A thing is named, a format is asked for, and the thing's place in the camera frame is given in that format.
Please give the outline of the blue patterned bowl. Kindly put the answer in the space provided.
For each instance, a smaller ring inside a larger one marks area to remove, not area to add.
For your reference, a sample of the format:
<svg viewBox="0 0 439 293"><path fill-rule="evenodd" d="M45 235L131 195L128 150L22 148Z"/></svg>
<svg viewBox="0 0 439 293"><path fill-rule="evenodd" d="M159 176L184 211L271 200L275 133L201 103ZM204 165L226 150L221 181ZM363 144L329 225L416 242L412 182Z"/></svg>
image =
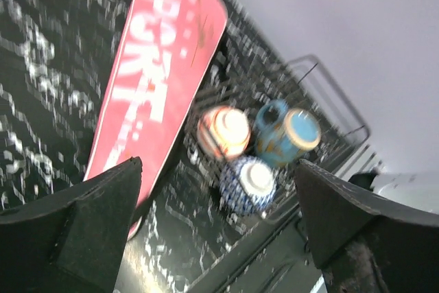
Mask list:
<svg viewBox="0 0 439 293"><path fill-rule="evenodd" d="M223 167L219 190L227 207L237 215L264 212L274 199L272 169L255 156L240 156Z"/></svg>

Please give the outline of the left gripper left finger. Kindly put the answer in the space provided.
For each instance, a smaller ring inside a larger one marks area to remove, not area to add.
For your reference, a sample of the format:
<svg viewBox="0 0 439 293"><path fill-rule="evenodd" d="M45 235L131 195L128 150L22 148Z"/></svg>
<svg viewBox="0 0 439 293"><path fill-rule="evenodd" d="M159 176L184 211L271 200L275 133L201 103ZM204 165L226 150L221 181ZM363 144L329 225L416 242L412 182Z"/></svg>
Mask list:
<svg viewBox="0 0 439 293"><path fill-rule="evenodd" d="M2 292L112 292L141 187L130 158L1 212Z"/></svg>

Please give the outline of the red patterned bowl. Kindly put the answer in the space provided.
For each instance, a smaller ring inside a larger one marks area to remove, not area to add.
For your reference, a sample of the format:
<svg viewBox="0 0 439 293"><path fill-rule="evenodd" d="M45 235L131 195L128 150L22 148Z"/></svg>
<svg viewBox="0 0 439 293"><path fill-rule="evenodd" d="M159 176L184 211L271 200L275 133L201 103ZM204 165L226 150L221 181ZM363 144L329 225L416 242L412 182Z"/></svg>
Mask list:
<svg viewBox="0 0 439 293"><path fill-rule="evenodd" d="M196 139L211 158L235 159L242 155L251 136L244 111L232 106L216 106L205 111L198 121Z"/></svg>

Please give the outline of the pink sport racket bag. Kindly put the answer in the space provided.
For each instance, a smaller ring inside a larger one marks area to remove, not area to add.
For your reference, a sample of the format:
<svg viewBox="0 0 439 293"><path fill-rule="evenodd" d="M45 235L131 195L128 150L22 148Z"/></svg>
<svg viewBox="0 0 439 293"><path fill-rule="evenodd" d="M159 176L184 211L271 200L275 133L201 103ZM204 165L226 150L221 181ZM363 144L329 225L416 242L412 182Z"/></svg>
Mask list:
<svg viewBox="0 0 439 293"><path fill-rule="evenodd" d="M132 0L95 130L86 178L131 157L151 194L220 44L223 0Z"/></svg>

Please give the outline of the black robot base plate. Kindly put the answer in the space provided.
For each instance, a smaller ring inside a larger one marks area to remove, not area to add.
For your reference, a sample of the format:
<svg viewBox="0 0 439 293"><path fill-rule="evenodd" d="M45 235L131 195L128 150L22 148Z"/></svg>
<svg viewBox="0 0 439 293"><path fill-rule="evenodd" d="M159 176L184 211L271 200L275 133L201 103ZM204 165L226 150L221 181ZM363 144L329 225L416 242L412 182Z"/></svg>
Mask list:
<svg viewBox="0 0 439 293"><path fill-rule="evenodd" d="M190 292L324 292L298 211L272 224L252 215L244 234L191 284Z"/></svg>

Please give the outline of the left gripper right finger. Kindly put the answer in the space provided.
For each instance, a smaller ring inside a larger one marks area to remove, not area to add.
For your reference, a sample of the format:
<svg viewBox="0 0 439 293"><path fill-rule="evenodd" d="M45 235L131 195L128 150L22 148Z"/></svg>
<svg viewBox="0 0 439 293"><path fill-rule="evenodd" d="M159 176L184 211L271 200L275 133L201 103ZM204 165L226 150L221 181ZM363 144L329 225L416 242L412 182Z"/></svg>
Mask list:
<svg viewBox="0 0 439 293"><path fill-rule="evenodd" d="M302 159L296 191L327 292L437 292L438 216Z"/></svg>

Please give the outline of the blue ceramic cup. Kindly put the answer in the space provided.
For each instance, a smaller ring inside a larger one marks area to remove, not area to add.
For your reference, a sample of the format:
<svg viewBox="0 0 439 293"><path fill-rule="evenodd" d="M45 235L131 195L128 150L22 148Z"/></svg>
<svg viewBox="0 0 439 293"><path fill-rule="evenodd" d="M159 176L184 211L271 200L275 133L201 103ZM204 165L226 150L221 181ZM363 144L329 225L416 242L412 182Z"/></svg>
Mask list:
<svg viewBox="0 0 439 293"><path fill-rule="evenodd" d="M292 163L315 149L322 136L320 124L309 111L290 108L283 99L273 99L262 106L254 126L254 153L271 167Z"/></svg>

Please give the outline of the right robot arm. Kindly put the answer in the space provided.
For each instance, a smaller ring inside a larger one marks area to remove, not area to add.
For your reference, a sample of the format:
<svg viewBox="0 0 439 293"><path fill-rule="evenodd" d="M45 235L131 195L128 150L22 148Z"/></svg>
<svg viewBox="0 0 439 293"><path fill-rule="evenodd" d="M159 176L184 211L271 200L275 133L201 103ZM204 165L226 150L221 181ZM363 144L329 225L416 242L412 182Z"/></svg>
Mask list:
<svg viewBox="0 0 439 293"><path fill-rule="evenodd" d="M348 181L399 204L438 213L438 171L360 172L353 174Z"/></svg>

